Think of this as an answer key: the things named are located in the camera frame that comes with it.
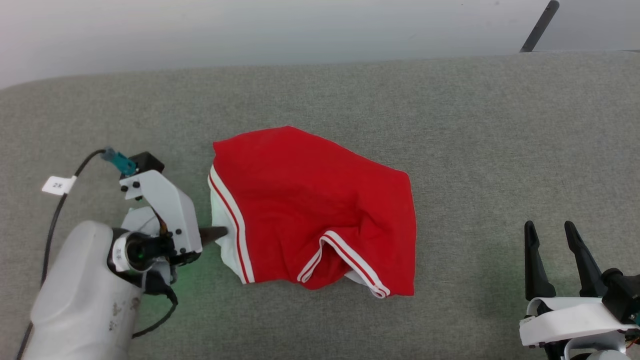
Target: red and white striped trim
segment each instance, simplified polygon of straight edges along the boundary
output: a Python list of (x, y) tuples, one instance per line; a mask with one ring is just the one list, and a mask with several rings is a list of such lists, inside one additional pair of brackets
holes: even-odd
[(349, 244), (344, 241), (335, 231), (327, 231), (320, 237), (320, 249), (311, 257), (311, 260), (302, 268), (298, 274), (298, 281), (307, 282), (314, 269), (320, 263), (322, 258), (322, 246), (327, 243), (333, 247), (336, 253), (362, 278), (373, 295), (383, 299), (391, 293), (389, 289), (382, 284), (378, 274), (362, 257), (355, 252)]
[(233, 254), (233, 262), (236, 263), (237, 269), (240, 270), (237, 274), (242, 274), (242, 276), (240, 276), (240, 274), (238, 274), (238, 276), (240, 276), (240, 280), (242, 280), (243, 284), (255, 282), (251, 260), (249, 259), (249, 251), (246, 246), (244, 218), (233, 196), (213, 167), (211, 167), (211, 171), (209, 172), (209, 186), (211, 187), (212, 195), (219, 198), (219, 200), (224, 204), (225, 213), (231, 220), (232, 227), (234, 228), (234, 233), (232, 235), (235, 235), (235, 246), (231, 247), (231, 250)]

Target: black wire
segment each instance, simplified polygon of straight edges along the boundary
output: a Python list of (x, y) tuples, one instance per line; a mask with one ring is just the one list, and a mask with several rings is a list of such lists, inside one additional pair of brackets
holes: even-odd
[(131, 336), (132, 339), (139, 338), (140, 336), (143, 336), (149, 332), (152, 332), (153, 330), (156, 330), (158, 327), (160, 327), (160, 325), (164, 324), (165, 321), (169, 320), (169, 318), (171, 317), (171, 314), (173, 314), (173, 312), (175, 311), (175, 308), (178, 306), (178, 298), (175, 296), (173, 289), (171, 289), (170, 287), (168, 287), (167, 289), (166, 297), (168, 297), (171, 300), (171, 309), (169, 309), (169, 312), (167, 312), (162, 317), (162, 319), (158, 320), (155, 324), (133, 334)]
[[(89, 154), (84, 161), (80, 164), (74, 176), (78, 177), (86, 164), (96, 155), (102, 154), (105, 152), (104, 149), (96, 150)], [(56, 228), (56, 223), (58, 222), (58, 217), (60, 215), (60, 211), (62, 210), (62, 205), (65, 204), (65, 200), (67, 199), (67, 193), (62, 194), (60, 201), (58, 202), (58, 206), (56, 207), (56, 211), (53, 213), (53, 218), (51, 219), (51, 225), (49, 226), (49, 234), (47, 235), (47, 243), (44, 248), (44, 260), (42, 261), (42, 276), (40, 278), (40, 288), (44, 284), (44, 281), (47, 279), (47, 270), (49, 269), (49, 254), (51, 253), (51, 242), (53, 241), (53, 231)], [(29, 340), (29, 335), (31, 335), (31, 330), (33, 329), (33, 323), (29, 322), (29, 326), (27, 326), (27, 330), (24, 332), (24, 337), (22, 338), (22, 343), (20, 344), (20, 349), (18, 350), (18, 354), (16, 355), (16, 360), (22, 359), (22, 355), (24, 350), (27, 347), (27, 342)]]

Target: red cloth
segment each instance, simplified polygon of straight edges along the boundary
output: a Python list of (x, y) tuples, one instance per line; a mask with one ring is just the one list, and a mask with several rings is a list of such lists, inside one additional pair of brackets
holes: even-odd
[(230, 229), (218, 244), (243, 283), (318, 289), (347, 275), (377, 297), (413, 295), (407, 174), (291, 126), (213, 147), (213, 222)]

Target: gray fabric surface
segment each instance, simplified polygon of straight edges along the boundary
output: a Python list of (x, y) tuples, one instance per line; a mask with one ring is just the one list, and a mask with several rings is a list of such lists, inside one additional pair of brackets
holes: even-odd
[[(640, 54), (529, 53), (373, 64), (239, 67), (52, 79), (0, 91), (0, 354), (13, 356), (38, 293), (58, 198), (92, 150), (150, 151), (210, 222), (211, 142), (286, 124), (409, 173), (414, 297), (349, 280), (308, 291), (242, 286), (217, 247), (180, 268), (180, 306), (131, 359), (544, 359), (523, 348), (523, 226), (534, 220), (559, 295), (580, 282), (572, 220), (601, 268), (640, 272)], [(131, 202), (94, 161), (54, 254), (80, 221), (118, 225)], [(145, 297), (138, 327), (168, 309)]]

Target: teal connector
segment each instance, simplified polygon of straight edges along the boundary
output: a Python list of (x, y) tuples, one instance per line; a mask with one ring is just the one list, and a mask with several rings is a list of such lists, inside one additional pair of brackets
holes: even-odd
[(129, 160), (121, 152), (116, 152), (110, 146), (105, 147), (104, 150), (105, 152), (100, 155), (101, 158), (114, 164), (124, 176), (131, 176), (136, 173), (135, 162)]

